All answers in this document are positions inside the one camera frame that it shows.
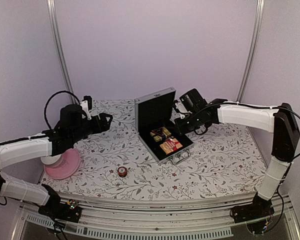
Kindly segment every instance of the pink bowl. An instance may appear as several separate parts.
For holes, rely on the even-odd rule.
[[[68,149],[61,155],[60,159],[57,162],[59,163],[57,166],[54,165],[53,167],[51,167],[45,165],[45,173],[52,179],[56,180],[69,178],[78,170],[80,165],[80,155],[78,150],[75,148]]]

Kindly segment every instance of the metal briefcase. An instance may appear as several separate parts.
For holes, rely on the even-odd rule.
[[[189,148],[194,145],[186,135],[180,136],[173,130],[174,123],[171,121],[171,115],[175,95],[176,90],[169,87],[134,100],[135,127],[138,137],[159,164],[167,161],[171,161],[173,165],[181,163],[190,157]],[[182,147],[166,154],[160,147],[163,141],[156,142],[150,135],[152,130],[161,127],[166,127]]]

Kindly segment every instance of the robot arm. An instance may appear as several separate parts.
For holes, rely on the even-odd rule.
[[[30,159],[60,155],[89,135],[107,131],[113,119],[112,115],[100,113],[91,116],[89,110],[92,108],[92,99],[89,97],[87,99],[80,102],[80,105],[70,104],[62,108],[60,120],[54,129],[29,137],[0,142],[0,197],[32,202],[42,206],[42,214],[53,213],[54,217],[58,218],[60,209],[64,207],[61,206],[60,197],[51,187],[25,182],[1,170]]]
[[[207,130],[212,124],[220,123],[239,124],[273,133],[271,161],[252,204],[235,206],[230,213],[236,223],[272,215],[271,198],[290,169],[300,138],[297,121],[290,112],[291,106],[287,103],[281,106],[246,105],[226,99],[207,103],[196,89],[181,96],[180,100],[183,106],[175,101],[173,107],[180,114],[175,119],[175,130],[181,135],[192,131],[199,134],[196,131],[201,126]]]

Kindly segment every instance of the case handle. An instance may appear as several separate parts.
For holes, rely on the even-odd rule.
[[[188,153],[187,156],[181,158],[181,159],[180,159],[179,161],[177,161],[177,162],[174,162],[174,161],[173,161],[173,159],[174,159],[173,157],[170,157],[169,160],[171,161],[171,163],[172,163],[173,165],[178,165],[179,163],[182,163],[184,160],[187,160],[188,158],[190,158],[190,155],[191,155],[191,154],[190,154],[189,150],[187,150],[186,153]]]

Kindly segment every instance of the floral tablecloth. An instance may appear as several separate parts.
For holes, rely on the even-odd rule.
[[[159,165],[138,139],[133,100],[93,102],[92,114],[113,115],[110,130],[76,144],[77,172],[64,180],[44,173],[41,183],[56,191],[97,198],[184,200],[255,192],[266,167],[245,126],[214,124],[204,135],[188,134],[191,157]],[[128,169],[121,178],[117,169]]]

